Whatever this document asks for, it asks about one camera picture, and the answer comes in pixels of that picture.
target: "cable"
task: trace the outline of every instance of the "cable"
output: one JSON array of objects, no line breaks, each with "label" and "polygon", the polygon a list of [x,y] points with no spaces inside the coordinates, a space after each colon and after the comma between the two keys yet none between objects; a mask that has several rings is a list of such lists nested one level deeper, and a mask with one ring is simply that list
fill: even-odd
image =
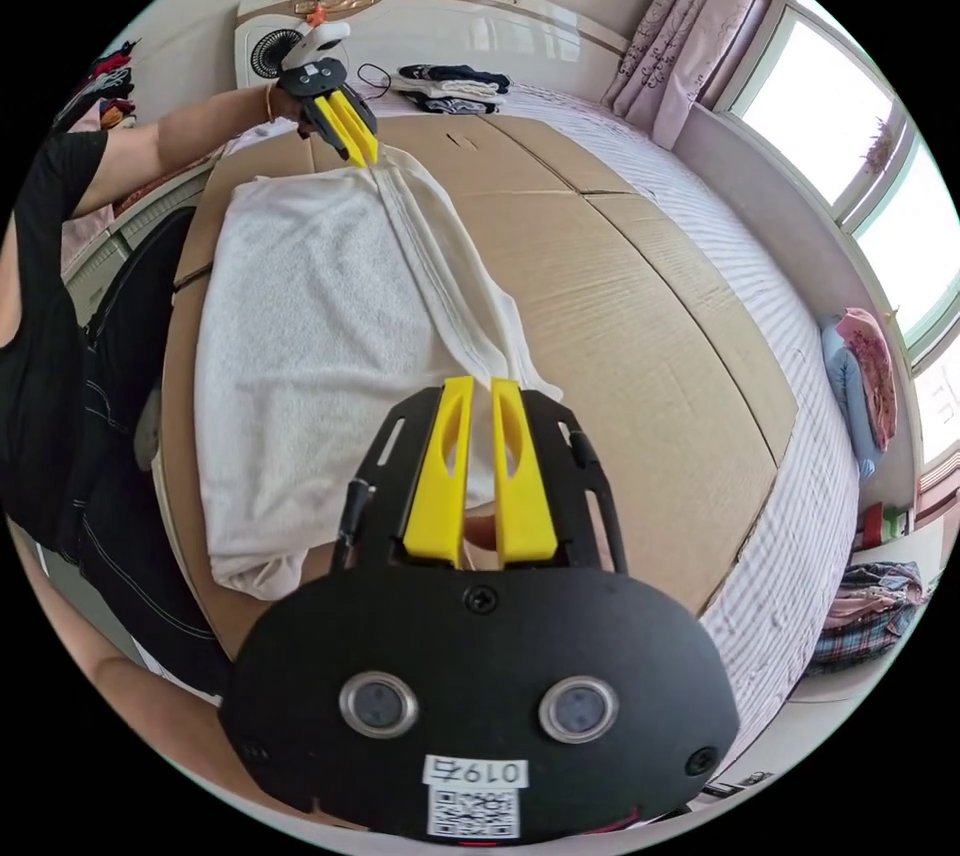
[{"label": "cable", "polygon": [[[387,79],[386,85],[383,83],[371,83],[369,79],[364,79],[362,72],[364,66],[369,66],[371,69],[376,69],[378,72],[383,73]],[[370,99],[379,99],[381,96],[386,96],[386,94],[390,92],[390,74],[382,66],[378,66],[376,63],[361,63],[357,69],[357,79],[359,79],[361,83],[366,83],[367,86],[374,87],[374,89],[377,87],[381,88],[380,92],[377,93],[376,96],[371,96]]]}]

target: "window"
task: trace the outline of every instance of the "window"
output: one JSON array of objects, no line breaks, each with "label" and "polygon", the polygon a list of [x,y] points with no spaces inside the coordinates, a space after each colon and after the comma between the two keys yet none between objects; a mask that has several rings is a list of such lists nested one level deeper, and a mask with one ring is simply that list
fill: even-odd
[{"label": "window", "polygon": [[853,236],[897,310],[908,350],[923,339],[930,326],[956,314],[960,220],[922,142],[918,142],[899,186]]},{"label": "window", "polygon": [[960,331],[960,220],[905,108],[850,34],[815,0],[774,0],[714,111],[857,246],[914,374],[936,366]]},{"label": "window", "polygon": [[940,462],[960,442],[960,340],[915,380],[923,429],[923,462]]}]

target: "small fan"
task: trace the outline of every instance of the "small fan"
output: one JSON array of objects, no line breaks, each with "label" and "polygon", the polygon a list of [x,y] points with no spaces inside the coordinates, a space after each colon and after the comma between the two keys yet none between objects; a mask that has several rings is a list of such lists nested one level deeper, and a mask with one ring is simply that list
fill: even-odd
[{"label": "small fan", "polygon": [[267,33],[250,54],[250,66],[261,79],[276,79],[280,63],[287,53],[303,39],[295,29],[274,29]]}]

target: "window sill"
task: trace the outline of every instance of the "window sill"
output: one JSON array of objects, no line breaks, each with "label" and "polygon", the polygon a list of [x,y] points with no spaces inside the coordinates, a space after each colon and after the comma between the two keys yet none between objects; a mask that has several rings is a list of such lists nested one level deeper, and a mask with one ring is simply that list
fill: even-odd
[{"label": "window sill", "polygon": [[[741,143],[744,143],[746,146],[748,146],[754,153],[756,153],[756,155],[764,162],[766,166],[776,172],[777,175],[802,198],[804,203],[806,203],[810,209],[811,215],[820,221],[824,230],[827,234],[829,234],[837,249],[843,254],[845,261],[850,265],[851,269],[856,274],[873,304],[872,306],[867,306],[864,308],[871,309],[878,315],[878,317],[892,312],[890,303],[887,300],[886,294],[884,293],[876,274],[873,272],[873,269],[867,262],[866,257],[860,251],[856,243],[849,236],[847,236],[836,225],[836,223],[834,223],[830,213],[827,212],[822,202],[810,192],[808,187],[801,180],[799,180],[793,172],[791,172],[789,167],[784,165],[784,163],[770,151],[769,147],[767,147],[767,145],[761,139],[759,139],[752,132],[752,130],[742,124],[735,117],[724,113],[714,113],[698,103],[694,103],[692,107],[692,116],[694,118],[701,117],[704,120],[709,120],[709,123],[714,126],[720,126],[733,137],[738,139]],[[914,491],[916,491],[916,484],[920,478],[921,467],[924,465],[920,407],[917,400],[916,389],[913,385],[909,355],[907,353],[907,347],[903,341],[903,336],[901,335],[900,330],[895,323],[892,325],[885,325],[884,329],[888,335],[891,356],[897,369],[898,382],[900,383],[898,390],[902,388],[902,395],[905,397],[906,405],[903,407],[903,410],[905,411],[904,415],[907,417],[906,422],[908,423],[908,430],[910,432],[915,476]]]}]

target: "headboard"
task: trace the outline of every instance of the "headboard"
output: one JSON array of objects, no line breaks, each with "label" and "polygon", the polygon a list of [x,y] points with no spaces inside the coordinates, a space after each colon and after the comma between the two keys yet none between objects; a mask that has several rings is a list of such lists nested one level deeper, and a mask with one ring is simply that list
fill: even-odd
[{"label": "headboard", "polygon": [[[237,86],[265,77],[254,69],[271,33],[301,27],[315,0],[241,0],[234,32]],[[467,63],[517,83],[599,102],[628,41],[546,0],[325,0],[329,19],[350,19],[351,35],[332,50],[356,77],[363,63],[388,72],[408,63]],[[372,81],[376,73],[368,72]]]}]

